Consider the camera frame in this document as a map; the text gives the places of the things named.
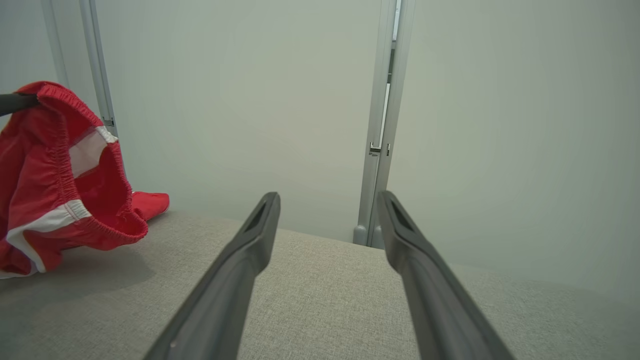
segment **red fabric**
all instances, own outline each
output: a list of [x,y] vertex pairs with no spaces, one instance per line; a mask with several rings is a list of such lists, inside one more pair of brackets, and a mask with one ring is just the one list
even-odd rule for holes
[[169,208],[169,195],[165,193],[134,192],[132,199],[133,211],[139,217],[149,220]]
[[136,193],[134,210],[117,139],[70,90],[37,82],[18,92],[40,105],[14,113],[0,133],[0,278],[52,270],[69,247],[110,250],[144,237],[168,196]]

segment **black rod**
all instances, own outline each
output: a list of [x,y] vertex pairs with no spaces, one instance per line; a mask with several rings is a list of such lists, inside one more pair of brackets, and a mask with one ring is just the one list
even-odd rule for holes
[[40,104],[37,95],[29,94],[1,94],[0,116],[5,116],[16,111],[32,108]]
[[232,360],[240,346],[253,281],[271,259],[280,196],[258,202],[204,274],[145,360]]
[[513,360],[482,311],[394,194],[379,192],[377,201],[387,260],[403,279],[422,359]]

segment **gray fabric surface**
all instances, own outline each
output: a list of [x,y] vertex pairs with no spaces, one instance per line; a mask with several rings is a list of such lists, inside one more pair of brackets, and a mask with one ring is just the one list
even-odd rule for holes
[[[183,213],[139,243],[72,249],[48,274],[0,281],[0,359],[141,359],[240,223]],[[587,291],[452,266],[519,359],[637,359],[637,310]],[[416,359],[384,252],[278,230],[239,359]]]

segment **white backdrop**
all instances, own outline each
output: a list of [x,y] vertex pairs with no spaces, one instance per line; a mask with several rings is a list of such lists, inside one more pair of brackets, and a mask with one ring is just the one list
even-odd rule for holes
[[[0,2],[0,49],[0,94],[58,81],[40,0]],[[0,117],[0,129],[9,117]]]
[[351,241],[381,0],[98,0],[127,176],[174,209]]
[[98,118],[100,109],[95,96],[89,54],[79,0],[52,0],[60,48],[65,62],[69,88],[86,103]]
[[640,4],[418,0],[388,189],[454,263],[640,304]]

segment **metal bracket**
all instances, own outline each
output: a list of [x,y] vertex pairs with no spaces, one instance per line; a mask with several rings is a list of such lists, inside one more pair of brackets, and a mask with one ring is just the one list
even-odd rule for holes
[[372,152],[380,153],[381,150],[382,146],[373,146],[373,142],[369,143],[369,155],[372,155]]
[[115,124],[115,122],[113,121],[113,117],[111,118],[111,120],[105,120],[104,116],[102,117],[102,123],[105,126],[113,126],[113,124]]

